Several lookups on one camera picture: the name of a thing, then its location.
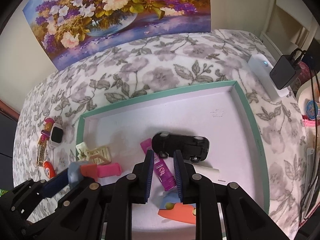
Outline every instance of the floral bedsheet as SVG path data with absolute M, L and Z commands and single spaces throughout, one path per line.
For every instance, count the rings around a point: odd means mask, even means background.
M 43 168 L 36 166 L 37 141 L 46 117 L 54 118 L 65 131 L 61 146 L 47 149 L 45 157 L 60 172 L 75 161 L 76 131 L 83 112 L 160 90 L 237 80 L 263 139 L 270 182 L 269 216 L 294 239 L 306 171 L 306 135 L 300 109 L 292 92 L 279 102 L 270 101 L 248 68 L 249 56 L 237 46 L 251 54 L 263 53 L 274 63 L 253 34 L 214 30 L 125 43 L 53 73 L 25 99 L 14 142 L 14 184 L 28 178 L 46 179 Z M 66 187 L 53 199 L 43 200 L 29 219 L 39 220 L 53 213 L 57 201 L 68 190 Z

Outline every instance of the black power adapter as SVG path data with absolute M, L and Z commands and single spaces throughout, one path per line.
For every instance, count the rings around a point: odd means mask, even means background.
M 270 78 L 279 90 L 288 87 L 301 73 L 299 62 L 305 52 L 302 51 L 301 55 L 294 60 L 294 56 L 299 50 L 296 49 L 290 55 L 282 55 L 270 71 Z

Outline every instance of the purple glue stick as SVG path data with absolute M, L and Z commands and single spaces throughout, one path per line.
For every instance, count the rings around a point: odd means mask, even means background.
M 144 152 L 144 154 L 147 154 L 148 150 L 152 150 L 152 139 L 149 138 L 142 143 L 140 143 L 141 148 Z M 165 191 L 168 191 L 169 189 L 172 189 L 175 187 L 176 181 L 170 172 L 168 166 L 165 164 L 163 159 L 159 159 L 158 155 L 153 152 L 155 162 L 153 166 L 153 170 L 155 171 L 156 175 L 159 178 L 159 181 L 161 182 L 162 186 L 164 187 Z

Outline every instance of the white power strip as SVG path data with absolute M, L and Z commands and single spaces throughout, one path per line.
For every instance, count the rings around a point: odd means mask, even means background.
M 276 88 L 274 82 L 270 78 L 270 71 L 273 69 L 273 66 L 263 54 L 252 55 L 248 61 L 248 65 L 260 80 L 262 86 L 273 102 L 277 102 L 289 94 L 289 89 L 287 87 L 281 90 Z

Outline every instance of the white plastic tray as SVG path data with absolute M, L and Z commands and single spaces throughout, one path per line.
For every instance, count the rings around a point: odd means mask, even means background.
M 107 145 L 122 176 L 143 162 L 140 142 L 159 131 L 200 135 L 210 141 L 208 157 L 200 165 L 220 170 L 220 179 L 236 181 L 267 213 L 269 183 L 266 160 L 257 124 L 236 81 L 215 82 L 162 91 L 108 105 L 83 114 L 77 143 L 89 148 Z M 174 174 L 173 159 L 166 163 Z M 105 185 L 119 177 L 100 179 Z M 164 189 L 153 175 L 146 205 L 133 205 L 133 239 L 195 238 L 195 226 L 157 215 Z

